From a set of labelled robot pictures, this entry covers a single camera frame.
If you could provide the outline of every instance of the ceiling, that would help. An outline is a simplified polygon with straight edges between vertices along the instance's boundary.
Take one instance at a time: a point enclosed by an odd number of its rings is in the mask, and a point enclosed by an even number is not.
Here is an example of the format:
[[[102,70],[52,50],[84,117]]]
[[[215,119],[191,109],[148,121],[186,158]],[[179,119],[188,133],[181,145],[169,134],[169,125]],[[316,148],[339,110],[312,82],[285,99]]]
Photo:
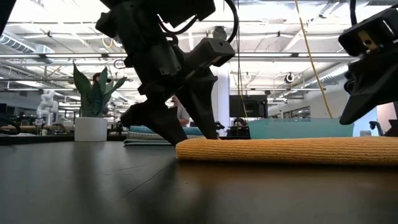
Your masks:
[[[298,2],[311,52],[344,53],[337,38],[350,27],[348,3],[345,0],[299,0]],[[214,26],[224,26],[226,33],[230,34],[233,28],[233,15],[222,0],[215,0],[215,3],[217,10],[213,15],[202,22],[196,22],[188,32],[178,36],[179,46],[183,51],[190,51],[203,37],[211,35]],[[395,3],[398,1],[358,0],[356,12],[358,21]],[[99,0],[17,0],[6,32],[28,44],[47,46],[54,53],[124,52],[120,45],[95,29],[100,14],[106,11],[108,9]],[[307,52],[294,1],[240,0],[238,13],[241,21],[240,52]],[[234,40],[231,44],[238,51],[237,41]],[[0,52],[20,53],[1,44]],[[29,65],[34,61],[14,58],[8,62],[31,70],[38,77],[45,73],[44,66]],[[61,67],[48,65],[47,74],[52,73],[53,79],[70,78],[73,69],[71,61],[57,60],[56,62],[69,64]],[[119,77],[129,78],[123,88],[135,89],[140,85],[133,68],[117,69],[113,66],[113,61],[106,62],[107,60],[103,59],[96,60],[95,65],[80,66],[79,69],[91,78],[94,73],[104,69],[103,65],[106,64],[113,75],[117,73]],[[335,62],[317,62],[315,68],[322,74],[325,70],[337,65],[338,63]],[[231,88],[236,88],[238,62],[233,60],[225,66],[228,66],[231,72]],[[240,62],[240,67],[243,87],[248,88],[251,86],[293,87],[310,82],[314,77],[309,61],[244,60]],[[297,76],[293,84],[288,85],[284,82],[284,76],[287,73]],[[7,74],[0,73],[0,76],[5,78]],[[52,83],[64,88],[73,87],[67,82]],[[131,100],[130,103],[144,100],[134,90],[119,92],[123,97]],[[279,95],[282,92],[275,91],[274,93]],[[253,91],[250,94],[263,93]]]

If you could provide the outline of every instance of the yellow towel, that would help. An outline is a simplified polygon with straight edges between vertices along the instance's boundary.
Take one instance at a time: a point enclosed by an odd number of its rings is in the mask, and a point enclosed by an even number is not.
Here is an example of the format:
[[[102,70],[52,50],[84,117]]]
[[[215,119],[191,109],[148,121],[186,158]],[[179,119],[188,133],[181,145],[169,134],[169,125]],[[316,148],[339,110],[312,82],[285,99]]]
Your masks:
[[[311,138],[262,140],[189,139],[177,157],[196,161],[284,162],[343,165],[398,165],[398,138]]]

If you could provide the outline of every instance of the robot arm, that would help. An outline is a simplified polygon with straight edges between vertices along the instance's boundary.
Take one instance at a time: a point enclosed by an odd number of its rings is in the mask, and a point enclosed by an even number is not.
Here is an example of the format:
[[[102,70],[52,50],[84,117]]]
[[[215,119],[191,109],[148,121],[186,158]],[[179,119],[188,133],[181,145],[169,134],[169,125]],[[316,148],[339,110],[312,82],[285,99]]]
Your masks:
[[[229,43],[239,24],[232,0],[225,1],[234,14],[234,29],[228,41],[204,38],[185,53],[178,47],[176,34],[215,12],[213,0],[101,0],[110,11],[102,13],[96,28],[121,41],[128,55],[124,63],[134,67],[142,82],[139,93],[147,97],[147,101],[132,105],[121,116],[123,125],[145,125],[174,145],[185,140],[176,109],[164,103],[176,95],[201,132],[207,138],[217,138],[211,108],[211,91],[217,77],[210,66],[222,66],[234,56]],[[192,16],[180,32],[167,30],[159,19],[176,27]]]

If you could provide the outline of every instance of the table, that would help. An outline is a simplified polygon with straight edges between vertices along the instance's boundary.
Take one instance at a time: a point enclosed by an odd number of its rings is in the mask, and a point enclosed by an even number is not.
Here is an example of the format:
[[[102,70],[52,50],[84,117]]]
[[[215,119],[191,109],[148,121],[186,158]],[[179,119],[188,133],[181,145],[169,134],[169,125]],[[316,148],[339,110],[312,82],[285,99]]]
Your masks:
[[[395,169],[175,160],[121,142],[0,146],[0,223],[397,223]]]

